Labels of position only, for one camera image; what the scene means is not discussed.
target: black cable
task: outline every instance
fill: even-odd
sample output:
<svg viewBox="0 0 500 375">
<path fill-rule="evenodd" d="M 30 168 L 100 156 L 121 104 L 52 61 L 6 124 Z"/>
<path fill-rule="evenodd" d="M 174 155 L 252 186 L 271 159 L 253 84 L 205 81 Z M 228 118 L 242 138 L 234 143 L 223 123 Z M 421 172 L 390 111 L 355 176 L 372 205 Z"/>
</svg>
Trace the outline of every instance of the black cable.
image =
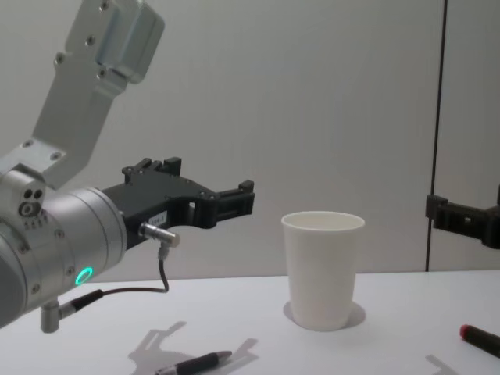
<svg viewBox="0 0 500 375">
<path fill-rule="evenodd" d="M 69 304 L 73 305 L 76 312 L 80 311 L 83 307 L 89 306 L 91 303 L 98 301 L 105 295 L 114 295 L 116 293 L 124 293 L 128 291 L 150 291 L 154 293 L 168 293 L 170 286 L 169 286 L 169 281 L 166 279 L 163 259 L 160 259 L 158 261 L 158 268 L 160 277 L 162 278 L 163 282 L 163 287 L 164 287 L 163 289 L 157 287 L 121 287 L 118 289 L 111 289 L 109 291 L 102 291 L 101 289 L 98 289 L 82 297 L 75 298 L 74 300 L 70 301 Z"/>
</svg>

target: green led ring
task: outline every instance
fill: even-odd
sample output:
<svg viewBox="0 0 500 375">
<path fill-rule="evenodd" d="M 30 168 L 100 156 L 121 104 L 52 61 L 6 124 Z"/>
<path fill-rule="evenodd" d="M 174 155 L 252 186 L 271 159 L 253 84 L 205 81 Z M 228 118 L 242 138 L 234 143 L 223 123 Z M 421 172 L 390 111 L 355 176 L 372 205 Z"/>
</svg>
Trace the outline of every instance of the green led ring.
<svg viewBox="0 0 500 375">
<path fill-rule="evenodd" d="M 77 279 L 75 280 L 76 285 L 82 285 L 84 282 L 86 282 L 88 279 L 92 277 L 92 274 L 94 273 L 94 269 L 92 267 L 87 267 L 83 269 L 77 276 Z"/>
</svg>

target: red marker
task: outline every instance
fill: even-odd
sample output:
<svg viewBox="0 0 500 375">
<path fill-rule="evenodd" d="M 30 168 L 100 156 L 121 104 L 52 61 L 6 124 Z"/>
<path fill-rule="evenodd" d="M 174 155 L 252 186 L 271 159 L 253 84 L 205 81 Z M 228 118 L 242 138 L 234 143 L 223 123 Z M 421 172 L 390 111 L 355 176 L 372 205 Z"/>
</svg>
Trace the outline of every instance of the red marker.
<svg viewBox="0 0 500 375">
<path fill-rule="evenodd" d="M 479 328 L 464 325 L 460 328 L 463 340 L 500 358 L 500 337 Z"/>
</svg>

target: white paper cup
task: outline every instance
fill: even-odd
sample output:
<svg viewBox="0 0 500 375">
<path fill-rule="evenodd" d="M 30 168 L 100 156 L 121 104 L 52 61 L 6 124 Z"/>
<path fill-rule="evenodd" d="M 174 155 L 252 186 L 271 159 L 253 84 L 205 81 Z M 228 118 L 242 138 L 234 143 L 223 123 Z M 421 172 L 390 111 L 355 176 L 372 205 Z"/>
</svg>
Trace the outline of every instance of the white paper cup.
<svg viewBox="0 0 500 375">
<path fill-rule="evenodd" d="M 291 312 L 308 330 L 342 328 L 352 308 L 356 240 L 365 221 L 340 212 L 297 212 L 281 220 Z"/>
</svg>

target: white table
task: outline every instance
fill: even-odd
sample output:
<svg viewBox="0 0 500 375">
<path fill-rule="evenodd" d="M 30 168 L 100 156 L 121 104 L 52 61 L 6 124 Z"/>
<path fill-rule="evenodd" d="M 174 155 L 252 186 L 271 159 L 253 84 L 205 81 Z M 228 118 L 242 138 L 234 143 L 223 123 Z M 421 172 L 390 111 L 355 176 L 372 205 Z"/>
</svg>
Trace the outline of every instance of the white table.
<svg viewBox="0 0 500 375">
<path fill-rule="evenodd" d="M 130 284 L 159 286 L 88 284 L 62 301 Z M 362 274 L 355 301 L 366 320 L 316 333 L 284 315 L 286 277 L 175 280 L 168 295 L 106 297 L 52 335 L 39 331 L 38 311 L 23 317 L 0 330 L 0 374 L 152 375 L 233 350 L 234 360 L 211 374 L 498 375 L 500 359 L 463 342 L 459 328 L 500 333 L 499 288 L 500 271 Z M 450 369 L 440 372 L 436 360 Z"/>
</svg>

